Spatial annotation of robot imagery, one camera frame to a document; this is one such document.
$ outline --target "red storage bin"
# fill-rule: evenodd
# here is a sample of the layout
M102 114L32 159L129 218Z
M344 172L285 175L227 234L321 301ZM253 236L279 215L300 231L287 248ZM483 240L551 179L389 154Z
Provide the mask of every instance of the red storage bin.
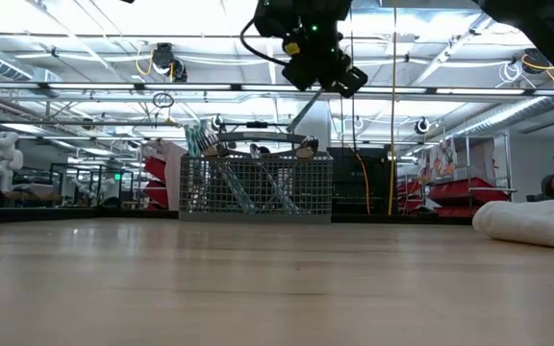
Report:
M153 176L162 182L165 182L165 162L155 158L150 157L145 161L144 170L153 174Z
M471 179L471 187L494 187L480 178ZM469 206L467 179L431 186L429 199L442 206ZM503 191L471 191L472 203L482 206L491 201L508 201L509 195Z
M165 189L165 184L151 180L149 181L149 184L147 184L146 188L143 192L145 195L147 195L152 202L155 202L159 204L161 207L167 209L168 208L168 191Z

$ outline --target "wire basket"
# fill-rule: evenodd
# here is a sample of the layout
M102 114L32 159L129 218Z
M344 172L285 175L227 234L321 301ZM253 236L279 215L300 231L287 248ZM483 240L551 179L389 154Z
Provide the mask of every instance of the wire basket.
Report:
M326 223L332 195L333 159L326 153L312 160L234 153L181 159L183 221Z

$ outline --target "white wall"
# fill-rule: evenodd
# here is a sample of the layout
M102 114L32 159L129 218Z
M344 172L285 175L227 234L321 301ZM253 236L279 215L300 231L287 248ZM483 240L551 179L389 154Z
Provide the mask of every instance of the white wall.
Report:
M554 173L554 138L512 135L511 156L514 201L525 202L527 195L541 193L541 180Z

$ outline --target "vertical pole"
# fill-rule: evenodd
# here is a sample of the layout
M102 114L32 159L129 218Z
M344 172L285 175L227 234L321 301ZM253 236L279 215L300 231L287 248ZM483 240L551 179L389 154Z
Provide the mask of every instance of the vertical pole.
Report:
M504 137L504 145L506 148L506 178L508 181L507 188L512 188L512 155L510 153L510 130L506 130L506 136ZM513 201L513 194L510 193L510 202Z
M102 189L102 165L100 164L100 169L97 176L97 193L95 194L95 202L99 206L100 204L100 190Z
M134 201L134 172L130 172L132 177L130 178L130 202Z
M471 159L469 156L469 135L466 136L466 151L467 151L467 196L469 198L469 214L473 214L473 199L471 198Z
M93 187L93 171L89 172L88 176L88 190L91 191L91 188ZM88 199L88 204L91 205L91 199Z
M50 164L50 174L48 176L48 184L52 185L53 184L53 170L54 170L54 165L55 163L51 163Z
M138 163L139 163L139 165L138 165L138 190L137 190L138 202L140 202L140 181L142 180L142 148L143 148L143 145L141 144L140 145L139 157L138 157Z
M81 176L81 170L76 168L76 181L80 183L78 178ZM76 206L76 202L78 202L78 187L74 185L74 206Z
M121 189L123 188L123 170L119 171L119 207L121 208Z
M59 175L59 195L63 196L63 184L65 184L65 174Z

